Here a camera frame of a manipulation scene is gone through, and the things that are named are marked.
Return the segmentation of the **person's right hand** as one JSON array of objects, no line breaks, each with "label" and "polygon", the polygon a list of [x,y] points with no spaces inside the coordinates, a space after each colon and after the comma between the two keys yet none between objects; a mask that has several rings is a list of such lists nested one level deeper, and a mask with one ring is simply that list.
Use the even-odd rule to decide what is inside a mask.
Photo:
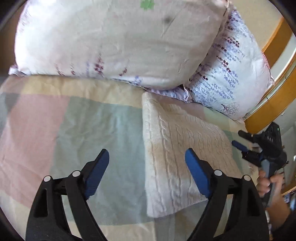
[{"label": "person's right hand", "polygon": [[267,207],[272,207],[282,199],[281,188],[283,180],[282,174],[274,174],[270,178],[266,178],[266,173],[263,170],[259,170],[256,186],[259,196],[261,198],[265,197],[268,193],[271,193],[273,188],[273,195],[269,197],[269,205]]}]

